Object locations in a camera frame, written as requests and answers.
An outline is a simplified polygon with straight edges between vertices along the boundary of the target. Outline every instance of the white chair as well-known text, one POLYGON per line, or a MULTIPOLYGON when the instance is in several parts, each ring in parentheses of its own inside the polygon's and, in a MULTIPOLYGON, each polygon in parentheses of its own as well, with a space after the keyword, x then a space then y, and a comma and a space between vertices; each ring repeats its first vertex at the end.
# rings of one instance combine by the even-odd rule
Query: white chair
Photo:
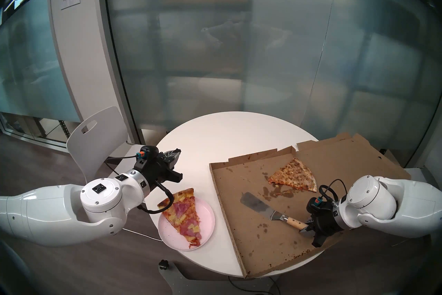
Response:
POLYGON ((124 120, 118 108, 112 106, 79 124, 71 133, 66 147, 88 183, 95 179, 95 174, 105 159, 126 140, 127 128, 124 120))

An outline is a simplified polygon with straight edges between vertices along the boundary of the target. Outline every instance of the gray floor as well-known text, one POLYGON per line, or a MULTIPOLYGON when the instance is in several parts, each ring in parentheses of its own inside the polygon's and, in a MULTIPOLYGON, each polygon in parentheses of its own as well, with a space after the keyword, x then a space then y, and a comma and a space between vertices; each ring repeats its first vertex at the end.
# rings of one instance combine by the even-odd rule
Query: gray floor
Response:
MULTIPOLYGON (((68 154, 1 133, 0 171, 0 195, 84 183, 68 154)), ((108 175, 103 165, 97 177, 108 175)), ((140 210, 129 213, 125 228, 158 237, 149 215, 140 210)), ((45 248, 5 235, 2 239, 28 265, 44 294, 171 294, 157 269, 161 259, 175 262, 190 279, 226 280, 226 276, 198 267, 159 241, 126 231, 64 248, 45 248)), ((423 238, 391 246, 403 240, 366 228, 351 231, 314 261, 282 275, 278 280, 281 293, 363 295, 397 290, 429 249, 423 238)))

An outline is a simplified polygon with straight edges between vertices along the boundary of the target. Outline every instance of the table top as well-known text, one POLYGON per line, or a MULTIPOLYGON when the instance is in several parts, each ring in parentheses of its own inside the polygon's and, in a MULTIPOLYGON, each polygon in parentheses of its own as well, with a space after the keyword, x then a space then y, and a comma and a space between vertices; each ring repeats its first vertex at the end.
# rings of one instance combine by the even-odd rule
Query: table top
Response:
MULTIPOLYGON (((209 163, 227 161, 229 158, 270 149, 283 149, 307 140, 317 141, 308 132, 287 121, 272 116, 251 112, 221 112, 190 120, 167 134, 157 145, 160 152, 180 149, 181 154, 175 171, 182 173, 180 183, 166 182, 172 192, 194 188, 196 197, 211 205, 215 214, 215 230, 205 245, 194 251, 179 252, 194 263, 209 270, 226 275, 242 277, 230 241, 227 225, 221 211, 209 170, 209 163)), ((133 156, 141 145, 134 145, 126 156, 133 156)), ((123 159, 118 172, 133 167, 133 161, 123 159)), ((158 188, 146 198, 148 209, 156 210, 165 198, 158 188)), ((161 214, 151 214, 155 226, 161 214)), ((272 271, 266 276, 277 275, 296 269, 319 256, 319 254, 284 270, 272 271)))

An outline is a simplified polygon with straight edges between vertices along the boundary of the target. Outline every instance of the chair backrest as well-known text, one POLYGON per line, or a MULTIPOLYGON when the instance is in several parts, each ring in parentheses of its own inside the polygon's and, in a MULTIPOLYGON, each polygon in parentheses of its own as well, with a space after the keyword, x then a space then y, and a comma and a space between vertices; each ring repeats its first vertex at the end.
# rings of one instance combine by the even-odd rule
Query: chair backrest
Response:
POLYGON ((431 172, 439 186, 442 186, 442 138, 437 141, 430 151, 425 161, 425 166, 431 172))
POLYGON ((118 108, 112 106, 79 124, 69 137, 66 147, 87 183, 94 180, 104 160, 126 140, 127 128, 124 120, 118 108))

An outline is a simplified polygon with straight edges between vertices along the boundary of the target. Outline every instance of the ham and pineapple pizza slice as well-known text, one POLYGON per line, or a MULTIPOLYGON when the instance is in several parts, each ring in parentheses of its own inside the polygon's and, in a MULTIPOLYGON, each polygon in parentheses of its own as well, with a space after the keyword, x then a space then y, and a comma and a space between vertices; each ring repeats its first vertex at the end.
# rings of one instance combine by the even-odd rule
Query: ham and pineapple pizza slice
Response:
MULTIPOLYGON (((199 218, 195 210, 195 197, 193 188, 179 191, 173 194, 173 204, 163 212, 163 215, 170 224, 184 236, 191 246, 200 246, 201 234, 199 231, 199 218)), ((163 209, 169 204, 169 199, 158 204, 163 209)))
POLYGON ((312 172, 297 158, 280 168, 268 178, 268 181, 270 184, 285 184, 298 190, 318 191, 312 172))

